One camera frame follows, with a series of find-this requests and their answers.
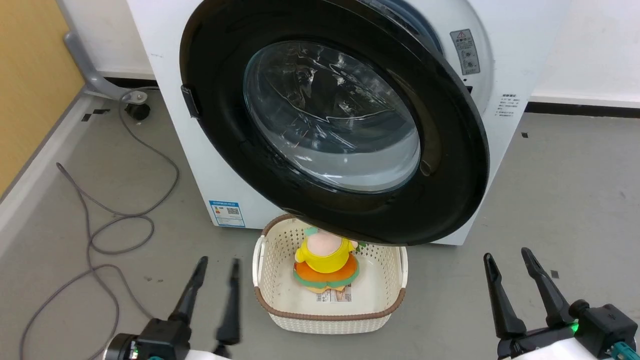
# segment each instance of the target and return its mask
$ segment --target paper tag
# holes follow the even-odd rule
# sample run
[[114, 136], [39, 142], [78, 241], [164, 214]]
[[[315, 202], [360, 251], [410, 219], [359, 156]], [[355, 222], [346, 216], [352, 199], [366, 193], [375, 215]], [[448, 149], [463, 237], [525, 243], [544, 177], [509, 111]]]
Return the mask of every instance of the paper tag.
[[327, 289], [322, 294], [316, 295], [316, 302], [351, 302], [351, 284], [344, 287], [344, 291]]

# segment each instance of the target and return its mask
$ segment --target yellow shirt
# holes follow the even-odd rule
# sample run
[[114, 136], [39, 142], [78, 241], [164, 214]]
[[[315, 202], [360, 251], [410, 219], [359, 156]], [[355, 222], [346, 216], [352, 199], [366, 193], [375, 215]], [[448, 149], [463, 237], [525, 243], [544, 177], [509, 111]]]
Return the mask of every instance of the yellow shirt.
[[313, 270], [323, 274], [329, 274], [340, 270], [347, 263], [349, 253], [354, 250], [355, 248], [351, 244], [351, 241], [342, 238], [340, 247], [333, 254], [317, 256], [309, 251], [307, 239], [304, 239], [302, 246], [296, 251], [296, 261], [299, 263], [304, 261]]

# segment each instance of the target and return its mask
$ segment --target white washing machine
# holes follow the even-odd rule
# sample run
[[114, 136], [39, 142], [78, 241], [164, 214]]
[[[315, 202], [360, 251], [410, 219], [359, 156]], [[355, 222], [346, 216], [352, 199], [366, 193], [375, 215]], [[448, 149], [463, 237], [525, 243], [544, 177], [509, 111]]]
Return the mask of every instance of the white washing machine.
[[461, 245], [569, 0], [128, 0], [214, 224]]

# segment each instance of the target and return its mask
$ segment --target floor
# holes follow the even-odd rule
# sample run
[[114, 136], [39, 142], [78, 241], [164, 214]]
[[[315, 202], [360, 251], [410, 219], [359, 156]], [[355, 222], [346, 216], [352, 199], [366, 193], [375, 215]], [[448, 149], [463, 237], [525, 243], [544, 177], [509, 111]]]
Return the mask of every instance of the floor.
[[[529, 329], [545, 311], [525, 271], [520, 248], [531, 248], [570, 301], [611, 302], [640, 321], [640, 121], [527, 114], [509, 147], [466, 244], [409, 249], [406, 298], [379, 331], [316, 336], [281, 330], [255, 300], [251, 255], [259, 232], [211, 224], [187, 161], [158, 94], [152, 115], [133, 130], [173, 158], [182, 177], [174, 193], [151, 212], [156, 233], [144, 247], [114, 263], [149, 311], [165, 317], [197, 259], [210, 258], [193, 319], [191, 345], [209, 350], [227, 296], [232, 257], [242, 262], [243, 341], [235, 359], [478, 359], [495, 358], [497, 338], [482, 256], [491, 252], [516, 313]], [[97, 199], [120, 211], [156, 201], [172, 169], [134, 143], [112, 111], [93, 115], [87, 134], [64, 164]], [[527, 133], [528, 138], [521, 136]], [[90, 206], [92, 226], [111, 215]], [[20, 333], [31, 314], [59, 286], [85, 270], [81, 205], [62, 176], [53, 182], [28, 225], [0, 259], [0, 352], [16, 359]], [[97, 242], [121, 249], [148, 231], [145, 222], [119, 223]], [[140, 332], [147, 319], [135, 308], [113, 270], [100, 270], [120, 299], [119, 332]], [[80, 359], [108, 336], [115, 310], [91, 278], [80, 280], [42, 313], [26, 342], [26, 359]]]

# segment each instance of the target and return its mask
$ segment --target metal stand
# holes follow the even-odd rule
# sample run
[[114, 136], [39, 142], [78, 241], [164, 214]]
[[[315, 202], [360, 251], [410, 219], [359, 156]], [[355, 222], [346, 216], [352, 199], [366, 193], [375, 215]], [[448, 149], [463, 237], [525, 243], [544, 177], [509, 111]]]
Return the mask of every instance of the metal stand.
[[91, 59], [89, 59], [89, 55], [86, 53], [86, 50], [76, 33], [69, 31], [65, 34], [63, 39], [67, 49], [76, 62], [80, 73], [82, 73], [82, 76], [86, 81], [84, 93], [113, 100], [120, 100], [120, 98], [122, 98], [123, 102], [133, 106], [141, 106], [145, 101], [147, 101], [147, 94], [140, 91], [131, 92], [123, 97], [124, 93], [128, 92], [130, 89], [116, 86], [100, 75], [98, 70], [95, 69], [95, 66], [93, 66]]

